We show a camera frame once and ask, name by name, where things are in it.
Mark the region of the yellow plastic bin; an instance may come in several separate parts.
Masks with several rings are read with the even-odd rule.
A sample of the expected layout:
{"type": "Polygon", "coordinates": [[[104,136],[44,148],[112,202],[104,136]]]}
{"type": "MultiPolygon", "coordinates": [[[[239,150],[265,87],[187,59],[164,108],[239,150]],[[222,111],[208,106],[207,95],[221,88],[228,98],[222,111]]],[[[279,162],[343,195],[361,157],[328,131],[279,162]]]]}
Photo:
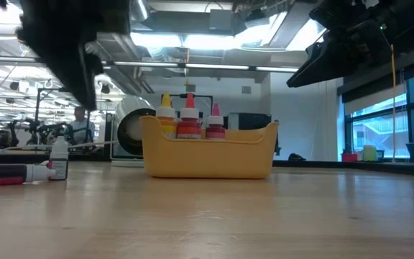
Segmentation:
{"type": "Polygon", "coordinates": [[[154,116],[140,118],[144,169],[157,178],[263,179],[272,172],[278,122],[228,129],[223,140],[169,138],[154,116]]]}

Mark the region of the long ceiling light strip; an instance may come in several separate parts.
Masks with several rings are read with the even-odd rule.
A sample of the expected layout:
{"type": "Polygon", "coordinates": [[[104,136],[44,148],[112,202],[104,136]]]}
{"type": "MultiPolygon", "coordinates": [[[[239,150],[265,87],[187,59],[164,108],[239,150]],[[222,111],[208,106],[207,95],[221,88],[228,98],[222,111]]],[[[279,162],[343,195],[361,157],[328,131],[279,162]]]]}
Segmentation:
{"type": "MultiPolygon", "coordinates": [[[[44,61],[40,58],[0,56],[0,63],[33,63],[41,64],[44,61]]],[[[296,67],[271,67],[254,65],[224,65],[224,64],[205,64],[205,63],[168,63],[168,62],[145,62],[145,61],[102,61],[105,67],[111,66],[138,66],[144,68],[193,68],[193,69],[214,69],[231,71],[253,71],[253,72],[272,72],[272,73],[294,73],[298,71],[296,67]]]]}

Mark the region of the yellow-capped food coloring bottle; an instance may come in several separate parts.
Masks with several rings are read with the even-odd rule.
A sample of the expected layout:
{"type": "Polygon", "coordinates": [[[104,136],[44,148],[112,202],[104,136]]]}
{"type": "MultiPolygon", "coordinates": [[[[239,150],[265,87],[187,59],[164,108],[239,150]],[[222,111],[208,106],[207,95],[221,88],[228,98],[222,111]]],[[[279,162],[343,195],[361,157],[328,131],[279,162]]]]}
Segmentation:
{"type": "Polygon", "coordinates": [[[161,105],[156,109],[156,117],[160,121],[162,132],[170,138],[176,138],[178,124],[168,92],[162,95],[161,105]]]}

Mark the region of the grey ceiling box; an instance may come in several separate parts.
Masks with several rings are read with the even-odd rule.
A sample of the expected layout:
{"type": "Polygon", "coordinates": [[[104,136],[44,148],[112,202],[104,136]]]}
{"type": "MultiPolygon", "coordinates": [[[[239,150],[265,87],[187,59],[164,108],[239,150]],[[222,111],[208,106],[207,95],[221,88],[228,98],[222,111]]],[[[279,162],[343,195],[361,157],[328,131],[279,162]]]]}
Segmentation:
{"type": "Polygon", "coordinates": [[[233,14],[230,10],[211,9],[209,13],[209,29],[229,31],[233,27],[233,14]]]}

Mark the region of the pink-capped food coloring bottle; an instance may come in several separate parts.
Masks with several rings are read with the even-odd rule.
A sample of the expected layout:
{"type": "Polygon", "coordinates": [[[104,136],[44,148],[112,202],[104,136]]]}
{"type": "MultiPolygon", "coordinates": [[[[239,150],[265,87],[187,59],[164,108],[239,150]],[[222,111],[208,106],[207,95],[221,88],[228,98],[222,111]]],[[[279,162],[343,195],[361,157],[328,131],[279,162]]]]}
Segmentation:
{"type": "Polygon", "coordinates": [[[206,139],[222,140],[225,138],[224,118],[220,115],[217,103],[213,104],[212,113],[207,118],[206,123],[206,139]]]}

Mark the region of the small white-capped dropper bottle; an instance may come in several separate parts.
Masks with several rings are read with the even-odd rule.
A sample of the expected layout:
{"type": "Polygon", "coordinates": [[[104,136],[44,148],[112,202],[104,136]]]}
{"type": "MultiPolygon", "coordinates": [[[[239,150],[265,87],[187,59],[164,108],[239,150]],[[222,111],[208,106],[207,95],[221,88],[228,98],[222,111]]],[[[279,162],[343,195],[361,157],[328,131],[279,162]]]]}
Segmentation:
{"type": "Polygon", "coordinates": [[[52,144],[49,168],[55,171],[53,176],[50,176],[51,181],[65,181],[68,178],[68,142],[63,136],[57,137],[56,141],[52,144]]]}

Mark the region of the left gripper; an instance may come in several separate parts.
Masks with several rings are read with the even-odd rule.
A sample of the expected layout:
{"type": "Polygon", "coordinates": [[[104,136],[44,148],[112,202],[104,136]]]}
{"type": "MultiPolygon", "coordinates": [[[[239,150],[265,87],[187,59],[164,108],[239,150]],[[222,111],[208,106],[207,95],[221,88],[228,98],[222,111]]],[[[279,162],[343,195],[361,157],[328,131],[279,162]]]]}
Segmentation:
{"type": "Polygon", "coordinates": [[[96,110],[95,77],[104,73],[104,67],[85,45],[99,32],[129,32],[131,0],[20,0],[20,4],[17,37],[83,108],[96,110]]]}

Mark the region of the black cabinet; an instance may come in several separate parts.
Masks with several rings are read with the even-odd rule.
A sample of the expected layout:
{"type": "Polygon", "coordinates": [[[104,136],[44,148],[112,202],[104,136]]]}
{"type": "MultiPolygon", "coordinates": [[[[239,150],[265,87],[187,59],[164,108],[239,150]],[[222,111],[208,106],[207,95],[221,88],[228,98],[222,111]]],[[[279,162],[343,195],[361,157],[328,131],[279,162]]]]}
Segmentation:
{"type": "Polygon", "coordinates": [[[271,121],[270,114],[230,113],[228,128],[230,130],[257,130],[266,127],[271,121]]]}

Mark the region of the small red-labelled dropper bottle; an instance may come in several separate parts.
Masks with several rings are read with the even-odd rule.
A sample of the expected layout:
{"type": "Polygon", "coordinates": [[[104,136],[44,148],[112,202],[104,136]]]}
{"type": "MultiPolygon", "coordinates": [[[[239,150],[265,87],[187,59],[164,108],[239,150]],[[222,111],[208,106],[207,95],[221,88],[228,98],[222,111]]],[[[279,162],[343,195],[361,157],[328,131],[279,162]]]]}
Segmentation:
{"type": "Polygon", "coordinates": [[[0,186],[46,181],[54,175],[46,165],[0,164],[0,186]]]}

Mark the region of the black station frame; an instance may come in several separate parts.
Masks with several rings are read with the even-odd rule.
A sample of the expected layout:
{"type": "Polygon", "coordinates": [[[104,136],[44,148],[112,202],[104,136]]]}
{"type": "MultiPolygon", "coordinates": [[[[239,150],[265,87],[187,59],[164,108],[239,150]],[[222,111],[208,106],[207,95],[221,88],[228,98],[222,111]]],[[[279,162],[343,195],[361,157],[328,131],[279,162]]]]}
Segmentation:
{"type": "MultiPolygon", "coordinates": [[[[72,97],[73,97],[73,95],[71,94],[71,92],[68,89],[66,89],[65,87],[48,88],[48,87],[45,86],[45,87],[42,87],[42,88],[38,88],[37,89],[37,102],[36,102],[36,107],[35,107],[34,120],[36,122],[39,122],[40,104],[45,99],[52,99],[53,101],[55,101],[56,99],[64,99],[64,100],[67,100],[67,101],[71,102],[72,97]],[[51,97],[51,93],[54,92],[54,91],[57,91],[59,93],[65,93],[66,96],[51,97]]],[[[90,128],[89,128],[90,112],[86,112],[86,114],[87,114],[87,124],[86,124],[86,126],[84,128],[77,129],[77,132],[81,131],[81,130],[86,131],[86,138],[84,139],[84,143],[87,143],[89,140],[90,141],[93,140],[92,132],[90,131],[90,128]]]]}

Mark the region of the green plastic container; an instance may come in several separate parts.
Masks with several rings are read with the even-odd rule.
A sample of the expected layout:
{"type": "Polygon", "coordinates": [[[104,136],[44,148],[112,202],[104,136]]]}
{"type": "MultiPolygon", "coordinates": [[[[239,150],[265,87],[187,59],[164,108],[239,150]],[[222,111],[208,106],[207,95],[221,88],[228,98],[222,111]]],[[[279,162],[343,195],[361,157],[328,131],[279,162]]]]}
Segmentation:
{"type": "Polygon", "coordinates": [[[363,161],[374,162],[377,160],[377,148],[374,145],[365,145],[363,148],[363,161]]]}

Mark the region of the person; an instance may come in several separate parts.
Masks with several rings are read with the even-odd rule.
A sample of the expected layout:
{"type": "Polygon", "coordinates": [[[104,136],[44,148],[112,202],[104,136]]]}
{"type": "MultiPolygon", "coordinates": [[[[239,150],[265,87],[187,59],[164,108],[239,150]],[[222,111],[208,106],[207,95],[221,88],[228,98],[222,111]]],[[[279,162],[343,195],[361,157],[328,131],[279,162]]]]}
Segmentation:
{"type": "Polygon", "coordinates": [[[95,124],[86,117],[86,110],[77,106],[74,110],[75,119],[70,123],[73,128],[73,139],[77,144],[93,142],[95,124]]]}

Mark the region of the silver ceiling duct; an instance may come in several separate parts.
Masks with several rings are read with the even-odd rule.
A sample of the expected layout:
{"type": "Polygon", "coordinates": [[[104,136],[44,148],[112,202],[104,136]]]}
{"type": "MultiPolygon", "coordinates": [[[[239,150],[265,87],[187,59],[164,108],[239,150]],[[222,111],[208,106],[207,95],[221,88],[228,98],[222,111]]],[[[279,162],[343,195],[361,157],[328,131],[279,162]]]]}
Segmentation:
{"type": "Polygon", "coordinates": [[[142,22],[150,15],[150,6],[147,0],[129,0],[130,18],[132,21],[142,22]]]}

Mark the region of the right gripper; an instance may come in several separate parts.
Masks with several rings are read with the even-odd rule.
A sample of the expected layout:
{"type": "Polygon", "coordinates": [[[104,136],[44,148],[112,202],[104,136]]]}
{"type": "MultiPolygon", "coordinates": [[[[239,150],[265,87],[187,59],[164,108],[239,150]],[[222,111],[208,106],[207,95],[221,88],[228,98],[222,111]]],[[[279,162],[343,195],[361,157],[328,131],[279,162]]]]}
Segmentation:
{"type": "Polygon", "coordinates": [[[287,80],[297,88],[340,78],[348,69],[381,65],[394,56],[395,0],[321,0],[309,17],[326,32],[306,48],[308,59],[287,80]]]}

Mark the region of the red-capped food coloring bottle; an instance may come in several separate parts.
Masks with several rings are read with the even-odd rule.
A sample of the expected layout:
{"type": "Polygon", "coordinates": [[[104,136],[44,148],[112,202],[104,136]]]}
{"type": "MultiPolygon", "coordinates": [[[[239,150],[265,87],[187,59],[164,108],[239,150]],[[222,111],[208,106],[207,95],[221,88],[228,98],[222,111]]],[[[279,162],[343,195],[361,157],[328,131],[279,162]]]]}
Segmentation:
{"type": "Polygon", "coordinates": [[[185,106],[180,110],[177,127],[178,139],[201,139],[201,123],[199,110],[196,109],[194,95],[187,93],[185,106]]]}

